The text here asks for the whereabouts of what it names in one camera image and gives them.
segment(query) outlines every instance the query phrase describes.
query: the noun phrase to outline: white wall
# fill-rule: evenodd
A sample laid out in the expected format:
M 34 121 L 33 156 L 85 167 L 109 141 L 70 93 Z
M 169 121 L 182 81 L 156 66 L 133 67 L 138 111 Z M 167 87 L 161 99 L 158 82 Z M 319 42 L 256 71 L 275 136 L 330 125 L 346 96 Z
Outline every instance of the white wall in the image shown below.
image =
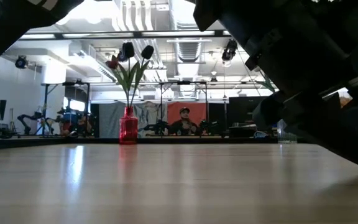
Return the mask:
M 10 109 L 13 108 L 16 129 L 20 133 L 24 132 L 24 127 L 17 117 L 21 114 L 31 116 L 38 106 L 43 105 L 45 89 L 40 85 L 43 80 L 41 73 L 29 69 L 19 70 L 13 62 L 0 58 L 0 100 L 7 100 L 2 123 L 10 123 Z M 36 121 L 27 121 L 27 124 L 32 128 L 32 132 L 37 129 Z

